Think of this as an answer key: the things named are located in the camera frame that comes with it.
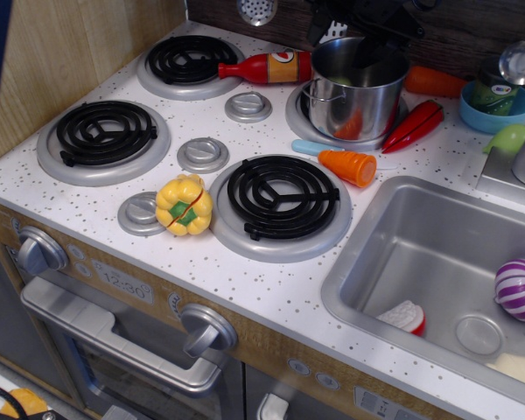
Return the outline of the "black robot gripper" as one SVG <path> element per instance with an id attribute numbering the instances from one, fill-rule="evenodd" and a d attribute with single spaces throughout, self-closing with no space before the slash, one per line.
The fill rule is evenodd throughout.
<path id="1" fill-rule="evenodd" d="M 400 59 L 400 43 L 422 39 L 424 28 L 406 9 L 406 1 L 309 1 L 311 22 L 306 38 L 316 46 L 332 21 L 365 36 L 356 47 L 352 67 L 364 69 Z"/>

